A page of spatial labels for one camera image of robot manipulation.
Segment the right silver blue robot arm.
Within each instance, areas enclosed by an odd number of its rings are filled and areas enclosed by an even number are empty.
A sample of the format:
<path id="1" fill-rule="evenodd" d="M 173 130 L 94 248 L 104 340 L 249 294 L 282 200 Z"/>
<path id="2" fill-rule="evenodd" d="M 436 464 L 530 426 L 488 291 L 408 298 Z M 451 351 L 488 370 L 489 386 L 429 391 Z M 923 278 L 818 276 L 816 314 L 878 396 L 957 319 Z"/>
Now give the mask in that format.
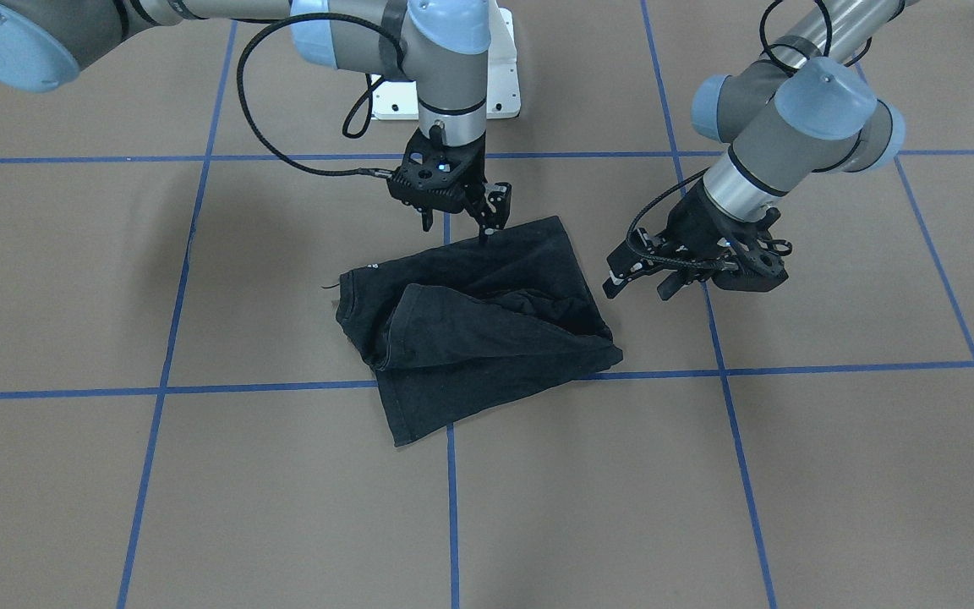
<path id="1" fill-rule="evenodd" d="M 246 124 L 279 161 L 313 176 L 260 131 L 246 72 L 262 43 L 285 31 L 309 64 L 363 74 L 360 107 L 389 82 L 416 88 L 418 127 L 394 169 L 354 168 L 382 178 L 390 196 L 413 208 L 423 230 L 438 211 L 467 213 L 480 242 L 509 221 L 512 188 L 484 174 L 490 115 L 491 47 L 506 34 L 495 1 L 0 1 L 0 82 L 44 93 L 147 30 L 226 19 L 260 25 L 241 50 L 236 92 Z"/>

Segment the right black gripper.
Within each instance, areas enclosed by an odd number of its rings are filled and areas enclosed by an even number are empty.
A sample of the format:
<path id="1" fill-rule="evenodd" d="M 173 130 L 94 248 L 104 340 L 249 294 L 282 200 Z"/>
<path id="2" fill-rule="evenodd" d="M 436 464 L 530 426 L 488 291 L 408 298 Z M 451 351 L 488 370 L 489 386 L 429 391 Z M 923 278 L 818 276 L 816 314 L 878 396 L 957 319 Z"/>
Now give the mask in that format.
<path id="1" fill-rule="evenodd" d="M 432 230 L 434 211 L 477 213 L 479 246 L 486 246 L 491 235 L 506 227 L 512 185 L 486 183 L 486 140 L 482 134 L 468 144 L 436 146 L 422 132 L 413 132 L 387 188 L 395 200 L 419 209 L 423 232 Z"/>

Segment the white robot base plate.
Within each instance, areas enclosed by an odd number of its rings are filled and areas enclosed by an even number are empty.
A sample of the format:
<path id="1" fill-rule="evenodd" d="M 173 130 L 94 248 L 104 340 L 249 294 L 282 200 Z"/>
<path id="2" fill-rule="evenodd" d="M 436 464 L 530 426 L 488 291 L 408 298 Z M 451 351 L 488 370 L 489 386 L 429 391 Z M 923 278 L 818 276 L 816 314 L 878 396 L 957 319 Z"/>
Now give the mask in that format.
<path id="1" fill-rule="evenodd" d="M 521 114 L 522 93 L 517 72 L 517 38 L 515 19 L 509 8 L 490 1 L 490 49 L 487 63 L 475 64 L 470 72 L 460 66 L 446 69 L 441 77 L 429 77 L 429 92 L 443 92 L 448 97 L 470 99 L 465 86 L 484 81 L 484 110 L 489 120 L 511 119 Z M 414 121 L 419 118 L 420 91 L 423 82 L 386 82 L 374 94 L 375 121 Z"/>

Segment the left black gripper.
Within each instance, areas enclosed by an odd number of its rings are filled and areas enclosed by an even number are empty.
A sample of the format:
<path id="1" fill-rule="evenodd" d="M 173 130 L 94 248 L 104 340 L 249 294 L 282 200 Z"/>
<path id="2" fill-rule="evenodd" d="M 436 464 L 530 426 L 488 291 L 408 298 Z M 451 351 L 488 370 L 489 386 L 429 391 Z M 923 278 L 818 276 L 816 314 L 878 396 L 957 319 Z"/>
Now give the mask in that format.
<path id="1" fill-rule="evenodd" d="M 666 216 L 664 230 L 639 227 L 646 213 L 681 189 L 686 193 Z M 770 232 L 780 217 L 780 209 L 769 206 L 755 222 L 737 220 L 716 207 L 703 182 L 687 178 L 654 197 L 631 221 L 627 240 L 607 255 L 603 292 L 615 299 L 630 282 L 657 272 L 668 274 L 657 286 L 662 301 L 707 281 L 727 292 L 770 292 L 789 277 L 784 259 L 792 245 Z"/>

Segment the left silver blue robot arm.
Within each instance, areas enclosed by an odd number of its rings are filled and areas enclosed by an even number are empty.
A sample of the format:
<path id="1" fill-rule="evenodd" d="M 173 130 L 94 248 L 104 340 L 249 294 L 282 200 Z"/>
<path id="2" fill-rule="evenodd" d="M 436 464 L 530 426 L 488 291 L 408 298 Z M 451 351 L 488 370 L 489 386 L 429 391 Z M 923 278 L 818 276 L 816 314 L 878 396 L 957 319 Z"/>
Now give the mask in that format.
<path id="1" fill-rule="evenodd" d="M 740 74 L 716 74 L 692 99 L 700 135 L 725 145 L 707 169 L 670 193 L 681 199 L 657 233 L 632 221 L 608 255 L 603 290 L 617 297 L 640 277 L 665 272 L 670 299 L 692 283 L 766 293 L 788 278 L 788 240 L 770 229 L 778 205 L 820 173 L 862 173 L 898 154 L 903 115 L 878 99 L 853 65 L 906 1 L 818 1 L 784 35 L 760 32 L 762 51 Z"/>

